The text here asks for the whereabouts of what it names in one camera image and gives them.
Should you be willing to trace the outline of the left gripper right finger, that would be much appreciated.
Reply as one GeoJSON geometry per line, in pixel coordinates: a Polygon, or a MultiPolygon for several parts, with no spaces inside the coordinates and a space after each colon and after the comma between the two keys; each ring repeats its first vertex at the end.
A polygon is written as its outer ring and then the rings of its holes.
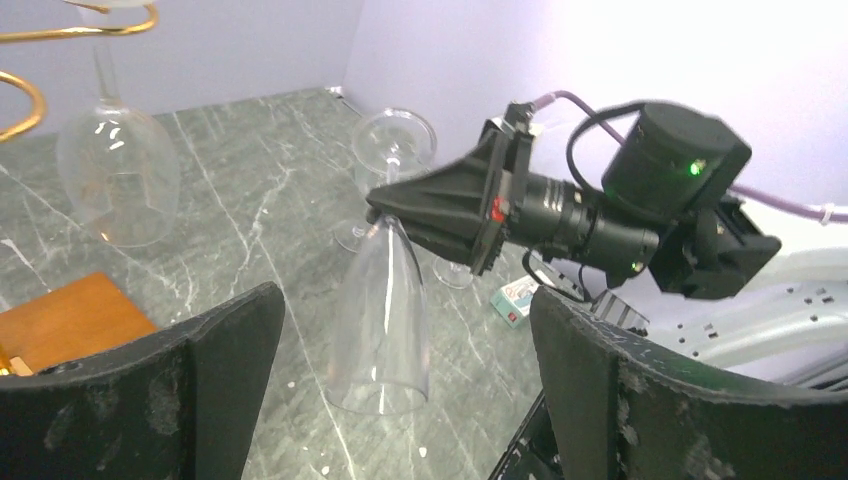
{"type": "Polygon", "coordinates": [[[705,365],[557,292],[530,313],[568,479],[843,479],[847,396],[705,365]]]}

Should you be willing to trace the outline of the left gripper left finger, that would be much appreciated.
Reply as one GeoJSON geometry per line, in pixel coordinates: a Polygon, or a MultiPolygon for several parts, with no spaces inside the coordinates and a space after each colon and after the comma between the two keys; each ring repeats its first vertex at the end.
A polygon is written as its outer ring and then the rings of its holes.
{"type": "Polygon", "coordinates": [[[262,283],[123,346],[1,382],[5,479],[238,479],[285,318],[262,283]]]}

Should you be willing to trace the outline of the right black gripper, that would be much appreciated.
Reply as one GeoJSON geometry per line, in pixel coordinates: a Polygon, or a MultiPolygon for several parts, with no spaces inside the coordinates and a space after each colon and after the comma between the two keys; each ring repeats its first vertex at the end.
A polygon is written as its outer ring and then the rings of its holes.
{"type": "Polygon", "coordinates": [[[538,107],[510,103],[500,119],[484,124],[478,144],[451,164],[409,180],[373,188],[365,219],[400,220],[407,237],[481,276],[492,269],[510,225],[519,219],[527,191],[538,107]]]}

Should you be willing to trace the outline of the clear champagne flute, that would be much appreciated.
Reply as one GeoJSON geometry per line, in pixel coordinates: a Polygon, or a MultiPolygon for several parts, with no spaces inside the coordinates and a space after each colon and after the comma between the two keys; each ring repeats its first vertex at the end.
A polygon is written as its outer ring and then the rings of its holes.
{"type": "Polygon", "coordinates": [[[429,400],[429,333],[420,264],[401,221],[366,232],[341,286],[325,397],[349,412],[391,416],[429,400]]]}

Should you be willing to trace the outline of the clear wine glass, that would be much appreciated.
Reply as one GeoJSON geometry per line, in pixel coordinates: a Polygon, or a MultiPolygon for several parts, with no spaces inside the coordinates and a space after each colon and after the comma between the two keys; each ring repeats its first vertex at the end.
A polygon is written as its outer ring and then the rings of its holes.
{"type": "Polygon", "coordinates": [[[98,100],[59,132],[60,180],[93,237],[123,248],[151,245],[176,220],[178,155],[160,122],[121,99],[110,42],[94,40],[92,56],[98,100]]]}

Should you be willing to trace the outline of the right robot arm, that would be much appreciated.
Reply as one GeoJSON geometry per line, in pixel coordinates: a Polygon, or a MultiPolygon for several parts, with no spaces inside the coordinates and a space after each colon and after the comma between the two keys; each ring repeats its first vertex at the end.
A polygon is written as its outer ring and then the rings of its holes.
{"type": "Polygon", "coordinates": [[[676,103],[635,101],[588,110],[569,143],[633,116],[592,186],[567,151],[569,180],[530,169],[534,115],[558,92],[509,105],[477,145],[428,174],[372,189],[368,216],[398,218],[410,240],[438,257],[489,271],[505,244],[533,258],[601,271],[616,288],[648,273],[658,289],[724,300],[774,294],[709,313],[674,330],[644,327],[654,343],[716,367],[732,367],[847,339],[847,216],[791,207],[738,186],[749,145],[721,119],[676,103]]]}

